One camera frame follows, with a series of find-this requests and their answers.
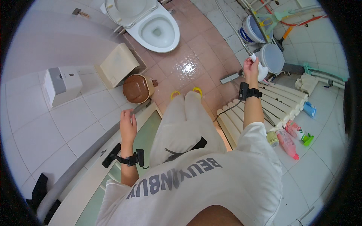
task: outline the pink bottle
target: pink bottle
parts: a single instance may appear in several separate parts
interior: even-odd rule
[[[295,144],[288,135],[285,129],[280,129],[276,132],[279,143],[283,146],[284,151],[293,159],[298,160],[299,156],[295,152]]]

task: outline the hand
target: hand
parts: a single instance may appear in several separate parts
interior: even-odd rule
[[[133,145],[137,134],[136,116],[132,115],[133,109],[124,110],[121,112],[121,122],[119,123],[119,130],[121,131],[122,145]]]
[[[258,57],[256,58],[255,62],[253,62],[250,57],[244,61],[243,70],[245,74],[245,82],[249,84],[249,89],[258,88],[258,64]]]

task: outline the green lid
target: green lid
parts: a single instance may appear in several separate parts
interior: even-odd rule
[[[311,136],[309,133],[308,133],[308,136],[304,136],[303,137],[303,142],[304,142],[304,146],[309,146],[310,143],[312,142],[314,136]]]

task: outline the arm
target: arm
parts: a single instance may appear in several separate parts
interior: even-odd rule
[[[249,89],[258,89],[258,63],[259,58],[253,63],[250,58],[244,61],[245,82],[249,84]],[[261,101],[257,97],[248,97],[244,107],[244,129],[253,122],[264,123],[264,113]]]
[[[121,112],[121,122],[119,129],[121,131],[121,157],[126,158],[133,155],[133,141],[137,134],[137,122],[135,115],[131,112],[133,109],[124,110]],[[136,165],[127,166],[121,164],[121,183],[132,187],[138,180],[139,175]]]

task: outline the brown lid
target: brown lid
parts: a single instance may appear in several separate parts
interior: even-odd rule
[[[144,102],[150,94],[146,79],[139,74],[133,74],[126,78],[123,84],[123,94],[131,103]]]

